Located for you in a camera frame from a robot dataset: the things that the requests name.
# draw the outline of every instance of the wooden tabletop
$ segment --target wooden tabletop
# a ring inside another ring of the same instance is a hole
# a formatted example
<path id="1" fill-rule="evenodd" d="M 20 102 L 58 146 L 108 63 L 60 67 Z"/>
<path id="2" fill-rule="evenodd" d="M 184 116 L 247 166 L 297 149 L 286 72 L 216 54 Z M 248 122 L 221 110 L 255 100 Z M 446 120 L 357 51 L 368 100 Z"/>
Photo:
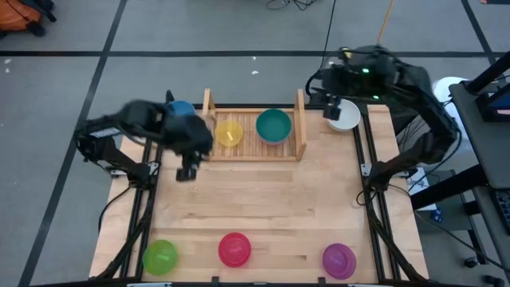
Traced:
<path id="1" fill-rule="evenodd" d="M 369 107 L 379 160 L 398 154 L 387 108 Z M 322 111 L 306 111 L 307 149 L 300 162 L 204 163 L 192 183 L 176 183 L 180 159 L 163 155 L 149 242 L 166 239 L 178 249 L 178 264 L 168 274 L 143 275 L 145 281 L 339 282 L 322 267 L 324 248 L 332 243 L 351 247 L 357 258 L 354 275 L 341 282 L 375 283 L 368 221 L 355 196 L 361 191 L 352 132 L 334 132 Z M 367 162 L 367 143 L 360 124 Z M 140 161 L 143 148 L 123 140 L 121 150 Z M 392 184 L 406 188 L 403 179 Z M 126 186 L 115 179 L 109 199 Z M 91 276 L 100 273 L 126 239 L 134 193 L 113 204 L 104 216 L 92 262 Z M 394 241 L 415 269 L 428 277 L 410 199 L 398 191 L 386 193 Z M 228 268 L 218 257 L 218 243 L 230 232 L 245 234 L 252 255 L 241 268 Z M 384 244 L 386 277 L 390 267 Z M 134 248 L 130 273 L 138 248 Z"/>

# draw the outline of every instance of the green bowl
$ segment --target green bowl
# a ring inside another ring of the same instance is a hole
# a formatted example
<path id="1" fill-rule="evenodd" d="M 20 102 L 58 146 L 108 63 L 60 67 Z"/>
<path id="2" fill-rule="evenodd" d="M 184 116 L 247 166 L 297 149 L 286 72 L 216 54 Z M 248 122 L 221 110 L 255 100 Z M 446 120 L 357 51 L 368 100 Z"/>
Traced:
<path id="1" fill-rule="evenodd" d="M 143 266 L 152 275 L 161 276 L 177 264 L 177 250 L 167 240 L 152 242 L 143 253 Z"/>
<path id="2" fill-rule="evenodd" d="M 292 130 L 292 121 L 286 112 L 270 108 L 257 118 L 257 133 L 268 144 L 285 141 Z"/>

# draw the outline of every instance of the teal bowl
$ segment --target teal bowl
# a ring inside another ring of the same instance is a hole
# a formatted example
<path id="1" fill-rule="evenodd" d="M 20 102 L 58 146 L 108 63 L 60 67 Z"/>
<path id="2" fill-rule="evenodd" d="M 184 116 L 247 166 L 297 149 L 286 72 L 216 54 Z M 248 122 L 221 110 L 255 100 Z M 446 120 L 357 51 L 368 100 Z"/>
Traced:
<path id="1" fill-rule="evenodd" d="M 284 142 L 292 130 L 292 121 L 286 112 L 270 108 L 257 118 L 257 134 L 268 144 Z"/>

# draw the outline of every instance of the purple bowl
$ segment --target purple bowl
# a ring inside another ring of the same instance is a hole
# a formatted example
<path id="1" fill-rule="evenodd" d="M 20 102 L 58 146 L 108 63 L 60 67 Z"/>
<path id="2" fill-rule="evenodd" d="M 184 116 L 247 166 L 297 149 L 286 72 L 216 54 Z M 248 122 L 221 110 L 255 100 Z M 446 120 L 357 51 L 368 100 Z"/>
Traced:
<path id="1" fill-rule="evenodd" d="M 323 253 L 322 265 L 332 277 L 348 279 L 356 270 L 356 256 L 344 244 L 331 244 Z"/>

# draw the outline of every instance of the white bowl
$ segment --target white bowl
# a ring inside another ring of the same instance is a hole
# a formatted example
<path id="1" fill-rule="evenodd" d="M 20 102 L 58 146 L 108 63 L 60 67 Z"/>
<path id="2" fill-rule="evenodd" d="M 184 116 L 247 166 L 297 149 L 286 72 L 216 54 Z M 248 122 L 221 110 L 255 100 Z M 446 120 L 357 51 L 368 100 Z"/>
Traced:
<path id="1" fill-rule="evenodd" d="M 353 102 L 342 100 L 338 107 L 340 108 L 340 118 L 338 120 L 328 120 L 328 125 L 332 129 L 338 132 L 346 132 L 359 124 L 361 114 Z"/>

